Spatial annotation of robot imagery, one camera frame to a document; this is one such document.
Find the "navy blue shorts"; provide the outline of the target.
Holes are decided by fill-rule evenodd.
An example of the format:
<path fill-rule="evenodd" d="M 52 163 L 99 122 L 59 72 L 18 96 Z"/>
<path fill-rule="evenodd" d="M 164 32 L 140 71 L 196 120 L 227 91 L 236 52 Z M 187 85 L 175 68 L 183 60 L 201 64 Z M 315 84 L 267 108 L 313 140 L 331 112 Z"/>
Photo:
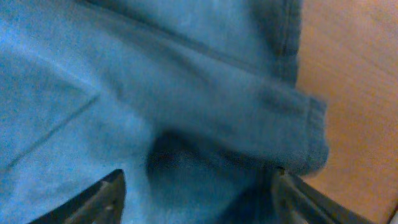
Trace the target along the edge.
<path fill-rule="evenodd" d="M 269 172 L 328 159 L 301 1 L 2 1 L 1 222 L 115 169 L 123 223 L 271 221 Z"/>

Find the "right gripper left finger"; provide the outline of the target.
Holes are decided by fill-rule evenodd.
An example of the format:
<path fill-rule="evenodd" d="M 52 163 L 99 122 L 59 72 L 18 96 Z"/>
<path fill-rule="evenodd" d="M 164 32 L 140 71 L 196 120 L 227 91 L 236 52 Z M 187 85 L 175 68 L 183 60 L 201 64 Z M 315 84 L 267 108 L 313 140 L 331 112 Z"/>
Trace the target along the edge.
<path fill-rule="evenodd" d="M 30 224 L 120 224 L 126 198 L 123 170 L 115 169 L 89 188 Z"/>

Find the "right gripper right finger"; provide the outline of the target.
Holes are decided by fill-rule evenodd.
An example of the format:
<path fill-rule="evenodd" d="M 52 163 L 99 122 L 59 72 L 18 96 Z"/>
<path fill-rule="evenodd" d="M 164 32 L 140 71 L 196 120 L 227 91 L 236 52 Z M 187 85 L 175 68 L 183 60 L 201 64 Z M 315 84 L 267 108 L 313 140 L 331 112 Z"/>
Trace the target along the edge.
<path fill-rule="evenodd" d="M 281 223 L 373 224 L 283 169 L 273 174 L 271 192 Z"/>

